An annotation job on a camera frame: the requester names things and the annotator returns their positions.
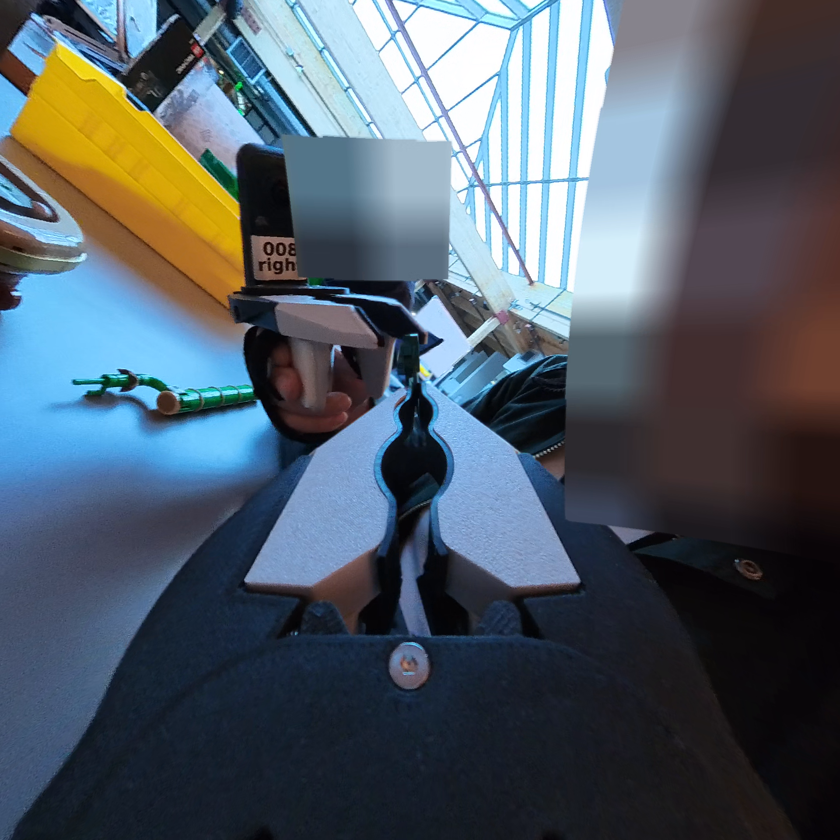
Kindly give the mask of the person's right hand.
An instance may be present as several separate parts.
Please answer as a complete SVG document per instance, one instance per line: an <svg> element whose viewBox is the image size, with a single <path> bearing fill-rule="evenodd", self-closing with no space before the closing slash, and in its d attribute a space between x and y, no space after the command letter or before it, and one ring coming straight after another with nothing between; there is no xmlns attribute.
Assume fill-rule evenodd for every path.
<svg viewBox="0 0 840 840"><path fill-rule="evenodd" d="M318 411L302 404L301 378L293 364L288 342L281 339L269 358L269 382L280 396L275 414L280 425L294 434L334 434L373 407L362 379L341 350L333 350L332 383L325 406Z"/></svg>

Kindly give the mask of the tan brick pot base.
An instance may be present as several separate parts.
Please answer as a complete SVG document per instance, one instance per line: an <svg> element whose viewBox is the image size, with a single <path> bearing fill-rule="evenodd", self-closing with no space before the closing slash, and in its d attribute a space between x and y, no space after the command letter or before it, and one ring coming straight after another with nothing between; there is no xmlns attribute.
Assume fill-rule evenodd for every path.
<svg viewBox="0 0 840 840"><path fill-rule="evenodd" d="M4 157L1 159L1 310L21 302L19 281L54 276L87 258L76 220Z"/></svg>

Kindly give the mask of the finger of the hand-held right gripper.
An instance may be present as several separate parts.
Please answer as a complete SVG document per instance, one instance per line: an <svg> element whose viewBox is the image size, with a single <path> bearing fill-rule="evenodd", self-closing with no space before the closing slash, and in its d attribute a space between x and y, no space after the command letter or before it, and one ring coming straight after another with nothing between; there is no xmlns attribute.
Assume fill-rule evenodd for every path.
<svg viewBox="0 0 840 840"><path fill-rule="evenodd" d="M276 299L279 334L299 339L375 350L382 347L381 335L354 305L316 298Z"/></svg>
<svg viewBox="0 0 840 840"><path fill-rule="evenodd" d="M383 333L379 333L377 339L376 347L358 348L360 378L367 395L375 401L383 397L389 386L396 341Z"/></svg>

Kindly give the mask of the small black toy box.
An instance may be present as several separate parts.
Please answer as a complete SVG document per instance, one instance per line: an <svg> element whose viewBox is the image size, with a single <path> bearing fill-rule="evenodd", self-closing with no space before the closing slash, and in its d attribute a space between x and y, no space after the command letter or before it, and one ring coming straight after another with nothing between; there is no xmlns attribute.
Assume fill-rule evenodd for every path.
<svg viewBox="0 0 840 840"><path fill-rule="evenodd" d="M201 157L211 136L207 102L217 72L183 17L170 17L120 80L134 104L150 111L193 158Z"/></svg>

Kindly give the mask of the yellow parts bin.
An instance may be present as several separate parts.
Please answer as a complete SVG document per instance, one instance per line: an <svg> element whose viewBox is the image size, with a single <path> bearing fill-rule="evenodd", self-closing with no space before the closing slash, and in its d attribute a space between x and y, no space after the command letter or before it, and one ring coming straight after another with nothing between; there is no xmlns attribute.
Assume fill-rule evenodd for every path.
<svg viewBox="0 0 840 840"><path fill-rule="evenodd" d="M238 203L72 48L51 50L11 134L224 306L245 284Z"/></svg>

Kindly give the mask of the green brick bamboo stalk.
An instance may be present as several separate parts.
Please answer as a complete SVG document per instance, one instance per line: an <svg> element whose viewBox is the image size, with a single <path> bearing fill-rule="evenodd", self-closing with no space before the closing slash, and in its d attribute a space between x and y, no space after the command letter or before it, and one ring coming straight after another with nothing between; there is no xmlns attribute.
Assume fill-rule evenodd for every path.
<svg viewBox="0 0 840 840"><path fill-rule="evenodd" d="M108 391L131 392L147 387L157 392L156 410L164 416L197 413L205 410L255 403L257 395L252 385L208 386L204 388L178 387L164 383L150 374L136 374L127 369L91 378L75 378L73 385L90 385L86 396L103 396Z"/></svg>

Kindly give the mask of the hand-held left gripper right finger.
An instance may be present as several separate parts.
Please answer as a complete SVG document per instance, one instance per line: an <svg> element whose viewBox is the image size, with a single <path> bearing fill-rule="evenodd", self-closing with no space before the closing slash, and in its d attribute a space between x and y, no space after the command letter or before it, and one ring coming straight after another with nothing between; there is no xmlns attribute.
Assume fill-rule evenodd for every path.
<svg viewBox="0 0 840 840"><path fill-rule="evenodd" d="M429 513L425 617L432 635L469 633L493 602L576 592L581 577L517 450L425 390Z"/></svg>

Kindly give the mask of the green parts bin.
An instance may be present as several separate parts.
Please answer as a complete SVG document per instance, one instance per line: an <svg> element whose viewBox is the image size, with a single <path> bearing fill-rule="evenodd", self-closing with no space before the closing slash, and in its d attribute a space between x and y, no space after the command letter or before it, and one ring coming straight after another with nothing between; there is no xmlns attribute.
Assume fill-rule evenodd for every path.
<svg viewBox="0 0 840 840"><path fill-rule="evenodd" d="M201 166L213 179L231 195L236 202L239 201L238 178L225 163L216 157L210 149L205 149L199 157Z"/></svg>

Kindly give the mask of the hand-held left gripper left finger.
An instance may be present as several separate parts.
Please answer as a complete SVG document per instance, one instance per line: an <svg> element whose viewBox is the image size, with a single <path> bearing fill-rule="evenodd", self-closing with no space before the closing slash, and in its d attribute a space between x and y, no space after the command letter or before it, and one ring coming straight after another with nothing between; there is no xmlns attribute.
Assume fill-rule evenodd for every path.
<svg viewBox="0 0 840 840"><path fill-rule="evenodd" d="M246 589L331 602L356 633L361 610L380 591L375 555L389 518L375 459L396 430L403 398L394 392L313 452Z"/></svg>

